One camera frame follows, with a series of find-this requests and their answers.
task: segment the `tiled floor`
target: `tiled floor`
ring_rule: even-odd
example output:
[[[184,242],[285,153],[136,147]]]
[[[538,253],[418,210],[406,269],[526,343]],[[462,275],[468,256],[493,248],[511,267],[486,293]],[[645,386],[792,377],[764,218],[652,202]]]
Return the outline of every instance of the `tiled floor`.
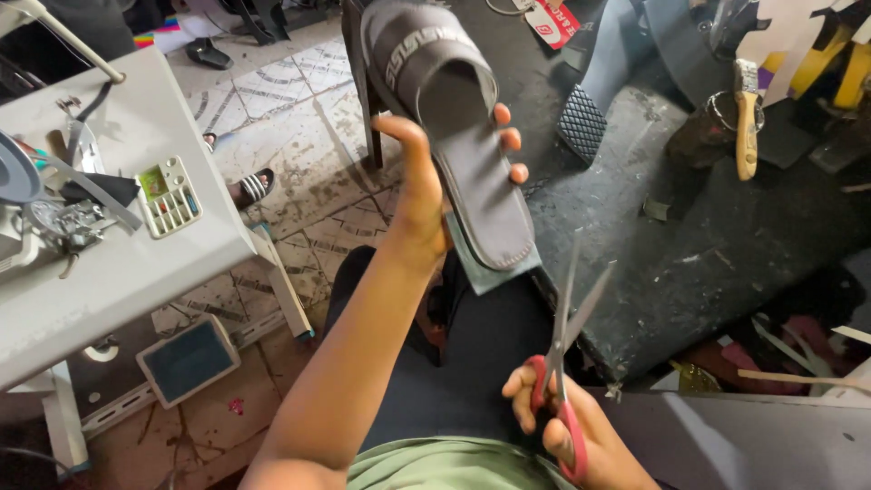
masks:
[[[178,53],[167,58],[200,129],[219,135],[213,157],[225,180],[263,167],[276,172],[275,189],[248,210],[247,219],[268,223],[291,283],[318,326],[342,259],[358,245],[377,245],[387,230],[401,169],[398,143],[390,139],[383,145],[385,169],[367,173],[360,165],[366,155],[363,115],[337,19],[293,38],[263,52],[244,38],[218,39],[216,45],[237,61],[229,79],[190,66]],[[253,65],[254,55],[265,61]],[[240,71],[240,62],[250,70]],[[158,331],[172,332],[209,310],[233,331],[278,308],[263,273],[245,263],[152,319]],[[237,371],[175,409],[152,405],[97,436],[91,442],[96,487],[151,489],[174,473],[176,488],[205,488],[242,468],[317,343],[301,344],[279,328],[241,352]],[[244,400],[241,415],[227,407],[236,398]]]

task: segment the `black work table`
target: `black work table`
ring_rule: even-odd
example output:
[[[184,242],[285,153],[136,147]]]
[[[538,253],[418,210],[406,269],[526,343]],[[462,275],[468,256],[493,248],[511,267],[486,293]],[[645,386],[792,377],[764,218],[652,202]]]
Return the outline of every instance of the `black work table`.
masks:
[[[663,148],[687,110],[672,101],[679,96],[655,51],[611,106],[587,166],[555,131],[580,74],[521,18],[498,15],[483,0],[448,4],[490,63],[523,135],[510,159],[530,169],[524,190],[548,277],[562,277],[576,228],[584,238],[574,306],[605,264],[618,261],[579,339],[606,382],[644,374],[871,243],[868,197],[843,194],[807,160],[787,171],[760,164],[749,182],[738,181],[731,161],[710,171],[669,164]],[[667,222],[641,214],[648,195],[672,205]]]

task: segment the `hand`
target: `hand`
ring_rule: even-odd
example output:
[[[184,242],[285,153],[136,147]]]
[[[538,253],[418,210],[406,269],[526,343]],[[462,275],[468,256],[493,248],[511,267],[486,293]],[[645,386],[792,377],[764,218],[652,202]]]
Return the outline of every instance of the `hand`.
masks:
[[[511,373],[502,388],[502,395],[512,398],[512,408],[521,429],[527,434],[536,430],[536,418],[532,415],[530,398],[536,383],[536,372],[531,366],[521,366]],[[588,490],[659,489],[657,483],[632,456],[629,448],[617,435],[602,408],[590,393],[578,386],[568,376],[564,377],[565,395],[575,411],[577,423],[584,434],[587,449],[588,470],[583,481],[571,483]],[[548,393],[555,400],[557,379],[550,377]],[[568,464],[574,463],[574,448],[569,430],[556,418],[544,428],[544,449]]]
[[[511,121],[505,104],[496,104],[493,118],[499,126]],[[429,139],[414,122],[398,116],[375,116],[372,127],[402,143],[404,183],[390,229],[409,240],[412,249],[433,261],[451,247],[450,235],[442,225],[442,183],[429,153]],[[520,132],[513,127],[499,130],[503,150],[520,149]],[[510,179],[523,184],[529,170],[522,163],[511,165]]]

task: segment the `green shirt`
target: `green shirt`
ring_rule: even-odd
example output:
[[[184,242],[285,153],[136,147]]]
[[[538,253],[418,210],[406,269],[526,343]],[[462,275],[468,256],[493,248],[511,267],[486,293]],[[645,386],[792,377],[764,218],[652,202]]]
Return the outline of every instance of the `green shirt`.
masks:
[[[357,455],[348,490],[576,490],[544,458],[489,439],[397,440]]]

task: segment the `scissors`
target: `scissors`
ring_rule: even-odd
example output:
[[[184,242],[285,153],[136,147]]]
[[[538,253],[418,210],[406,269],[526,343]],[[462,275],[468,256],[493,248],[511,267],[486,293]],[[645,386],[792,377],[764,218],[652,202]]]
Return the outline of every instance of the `scissors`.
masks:
[[[550,382],[550,376],[557,377],[557,418],[560,419],[566,428],[569,429],[571,436],[572,447],[575,453],[575,464],[569,468],[562,460],[559,460],[559,469],[569,481],[580,481],[587,473],[587,448],[584,443],[584,435],[581,432],[581,426],[577,422],[577,415],[572,410],[569,400],[565,396],[565,385],[563,383],[563,356],[572,342],[575,341],[577,335],[581,333],[581,329],[590,318],[593,309],[596,308],[596,303],[602,297],[605,285],[611,278],[611,271],[614,269],[616,262],[611,262],[604,270],[601,276],[596,280],[590,293],[581,302],[580,308],[577,309],[575,316],[568,322],[569,306],[571,303],[571,286],[575,279],[575,270],[577,268],[577,256],[580,253],[581,240],[580,230],[575,232],[574,243],[571,248],[569,260],[569,269],[565,275],[565,282],[560,289],[559,299],[557,300],[557,315],[553,325],[553,339],[550,341],[550,349],[545,356],[532,356],[524,363],[532,366],[536,371],[536,384],[532,388],[532,397],[530,405],[532,414],[535,415],[538,409],[546,404],[545,391]]]

